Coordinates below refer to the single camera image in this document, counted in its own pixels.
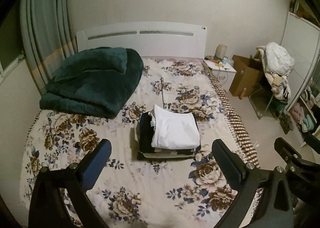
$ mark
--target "curtain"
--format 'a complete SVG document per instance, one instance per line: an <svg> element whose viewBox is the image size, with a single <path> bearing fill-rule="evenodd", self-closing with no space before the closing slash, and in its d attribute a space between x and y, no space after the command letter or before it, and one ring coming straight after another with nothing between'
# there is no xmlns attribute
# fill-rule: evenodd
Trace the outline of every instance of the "curtain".
<svg viewBox="0 0 320 228"><path fill-rule="evenodd" d="M20 24L27 61L43 94L61 62L76 53L67 0L20 0Z"/></svg>

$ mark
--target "folded clothes stack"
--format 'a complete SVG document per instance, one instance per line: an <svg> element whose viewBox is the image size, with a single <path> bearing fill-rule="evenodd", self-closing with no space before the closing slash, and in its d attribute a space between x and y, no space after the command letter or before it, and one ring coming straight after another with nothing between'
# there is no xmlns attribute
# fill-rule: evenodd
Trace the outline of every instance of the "folded clothes stack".
<svg viewBox="0 0 320 228"><path fill-rule="evenodd" d="M141 115L137 128L141 158L188 158L201 149L192 113L172 113L154 105Z"/></svg>

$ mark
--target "screw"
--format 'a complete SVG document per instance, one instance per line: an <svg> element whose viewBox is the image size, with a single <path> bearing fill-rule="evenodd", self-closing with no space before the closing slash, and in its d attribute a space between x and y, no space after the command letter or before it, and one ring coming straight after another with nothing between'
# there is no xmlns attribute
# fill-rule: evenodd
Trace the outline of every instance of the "screw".
<svg viewBox="0 0 320 228"><path fill-rule="evenodd" d="M46 172L47 170L48 170L48 167L42 167L42 168L40 169L40 172L44 173L44 172Z"/></svg>
<svg viewBox="0 0 320 228"><path fill-rule="evenodd" d="M250 162L246 164L246 167L248 169L254 169L254 165L252 163L250 163Z"/></svg>
<svg viewBox="0 0 320 228"><path fill-rule="evenodd" d="M70 169L76 169L78 167L78 163L76 163L76 162L73 162L73 163L71 163L70 165L69 165L69 168Z"/></svg>
<svg viewBox="0 0 320 228"><path fill-rule="evenodd" d="M277 170L278 170L280 173L283 172L283 168L282 168L281 166L278 166L278 167L277 167Z"/></svg>

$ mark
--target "white cloth bundle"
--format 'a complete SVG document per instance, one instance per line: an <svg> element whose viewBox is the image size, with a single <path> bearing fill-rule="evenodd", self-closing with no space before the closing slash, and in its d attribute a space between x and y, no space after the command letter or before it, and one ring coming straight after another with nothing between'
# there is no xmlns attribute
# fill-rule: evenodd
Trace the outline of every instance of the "white cloth bundle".
<svg viewBox="0 0 320 228"><path fill-rule="evenodd" d="M152 117L151 126L155 123L152 147L182 150L200 145L200 134L192 113L176 114L154 105L149 115Z"/></svg>
<svg viewBox="0 0 320 228"><path fill-rule="evenodd" d="M263 71L271 85L271 90L278 100L291 98L291 90L287 76L293 70L294 59L284 47L275 42L269 42L265 46L258 46L254 58L262 62Z"/></svg>

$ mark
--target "bedside table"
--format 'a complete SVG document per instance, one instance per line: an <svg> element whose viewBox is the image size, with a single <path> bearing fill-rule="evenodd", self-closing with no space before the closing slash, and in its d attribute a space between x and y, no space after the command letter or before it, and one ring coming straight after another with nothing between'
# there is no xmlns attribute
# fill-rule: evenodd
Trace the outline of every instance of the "bedside table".
<svg viewBox="0 0 320 228"><path fill-rule="evenodd" d="M221 67L216 66L215 63L209 60L204 60L204 62L212 69L213 74L218 78L221 88L228 92L237 71L230 66L229 63Z"/></svg>

